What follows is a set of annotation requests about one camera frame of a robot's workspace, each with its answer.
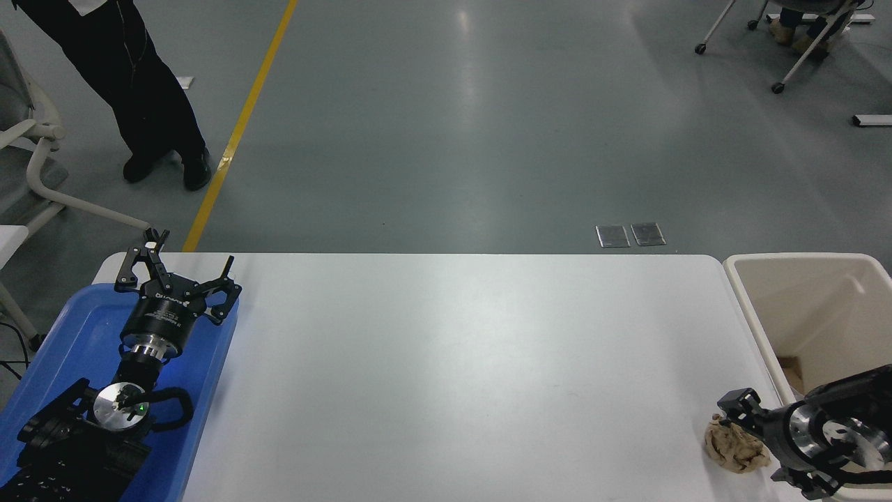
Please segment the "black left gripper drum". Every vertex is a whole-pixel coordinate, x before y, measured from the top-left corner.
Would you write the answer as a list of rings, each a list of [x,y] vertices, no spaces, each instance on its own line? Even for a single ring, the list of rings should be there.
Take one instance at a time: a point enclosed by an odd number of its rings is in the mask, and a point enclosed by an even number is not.
[[[121,342],[134,347],[150,337],[165,341],[169,347],[185,347],[200,314],[205,312],[205,299],[198,293],[185,295],[182,282],[170,289],[159,280],[143,283],[139,298],[121,331]]]

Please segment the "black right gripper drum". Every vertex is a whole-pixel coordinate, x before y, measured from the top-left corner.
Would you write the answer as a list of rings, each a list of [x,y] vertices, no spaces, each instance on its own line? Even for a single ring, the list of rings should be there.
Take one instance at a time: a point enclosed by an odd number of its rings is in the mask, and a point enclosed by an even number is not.
[[[800,468],[802,457],[790,432],[790,419],[798,404],[765,411],[761,417],[762,442],[781,465]]]

